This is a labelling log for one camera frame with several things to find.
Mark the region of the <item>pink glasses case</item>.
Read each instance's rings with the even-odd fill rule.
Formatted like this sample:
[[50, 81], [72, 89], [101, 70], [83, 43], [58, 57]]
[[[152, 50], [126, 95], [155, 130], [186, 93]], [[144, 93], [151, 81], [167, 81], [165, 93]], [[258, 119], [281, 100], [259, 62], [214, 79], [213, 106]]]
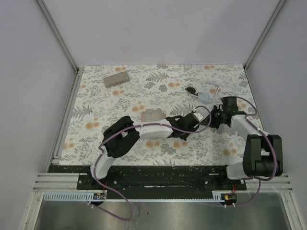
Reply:
[[154, 121], [160, 121], [165, 118], [163, 111], [158, 109], [149, 109], [146, 111], [141, 112], [141, 120], [142, 122], [154, 122]]

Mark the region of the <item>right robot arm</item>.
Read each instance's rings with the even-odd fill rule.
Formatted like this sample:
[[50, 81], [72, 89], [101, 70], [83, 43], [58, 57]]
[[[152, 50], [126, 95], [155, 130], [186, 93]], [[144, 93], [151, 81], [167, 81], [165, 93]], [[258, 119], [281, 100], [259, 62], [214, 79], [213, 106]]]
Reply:
[[242, 162], [228, 165], [227, 173], [219, 176], [218, 184], [222, 189], [230, 189], [238, 179], [269, 181], [282, 175], [283, 147], [279, 135], [256, 127], [243, 111], [223, 110], [215, 105], [209, 119], [211, 128], [228, 125], [246, 141]]

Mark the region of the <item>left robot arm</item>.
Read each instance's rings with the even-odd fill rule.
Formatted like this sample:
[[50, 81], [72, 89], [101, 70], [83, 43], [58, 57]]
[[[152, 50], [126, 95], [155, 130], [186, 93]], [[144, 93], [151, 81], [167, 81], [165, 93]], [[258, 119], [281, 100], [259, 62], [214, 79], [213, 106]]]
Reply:
[[127, 154], [139, 140], [179, 138], [186, 141], [190, 134], [196, 133], [202, 120], [203, 115], [197, 112], [153, 122], [133, 122], [130, 116], [122, 117], [103, 133], [98, 147], [101, 155], [90, 167], [87, 183], [93, 189], [101, 188], [115, 159]]

